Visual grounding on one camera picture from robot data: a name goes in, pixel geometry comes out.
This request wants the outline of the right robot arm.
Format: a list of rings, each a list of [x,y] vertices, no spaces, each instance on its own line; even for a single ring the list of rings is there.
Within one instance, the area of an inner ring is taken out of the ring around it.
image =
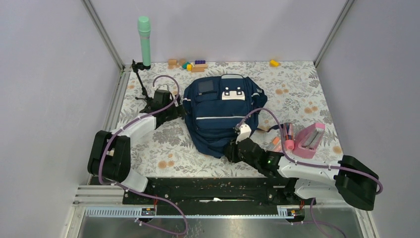
[[[332,164],[308,163],[264,150],[249,138],[232,140],[223,152],[230,162],[244,162],[268,178],[287,179],[284,198],[290,204],[302,199],[335,199],[372,211],[376,195],[383,189],[374,171],[348,155]]]

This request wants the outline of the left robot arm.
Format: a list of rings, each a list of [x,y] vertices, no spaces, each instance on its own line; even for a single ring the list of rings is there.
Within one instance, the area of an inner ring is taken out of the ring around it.
[[[87,170],[103,181],[117,182],[125,189],[135,190],[135,198],[143,204],[152,201],[154,191],[148,179],[131,168],[131,149],[148,133],[165,122],[185,117],[178,95],[156,90],[135,119],[113,131],[100,130],[94,137]]]

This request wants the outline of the navy blue student backpack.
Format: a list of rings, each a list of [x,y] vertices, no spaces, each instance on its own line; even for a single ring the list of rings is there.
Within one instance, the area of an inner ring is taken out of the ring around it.
[[[209,76],[194,80],[182,99],[185,124],[196,149],[221,158],[224,148],[237,137],[235,127],[245,118],[251,131],[258,129],[257,108],[268,97],[251,78],[239,74]]]

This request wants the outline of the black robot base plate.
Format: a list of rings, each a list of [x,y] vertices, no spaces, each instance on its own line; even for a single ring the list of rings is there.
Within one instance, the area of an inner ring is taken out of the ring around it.
[[[308,207],[310,199],[299,198],[292,187],[295,179],[285,178],[150,178],[145,194],[165,198],[182,211],[235,214],[259,211],[263,207]]]

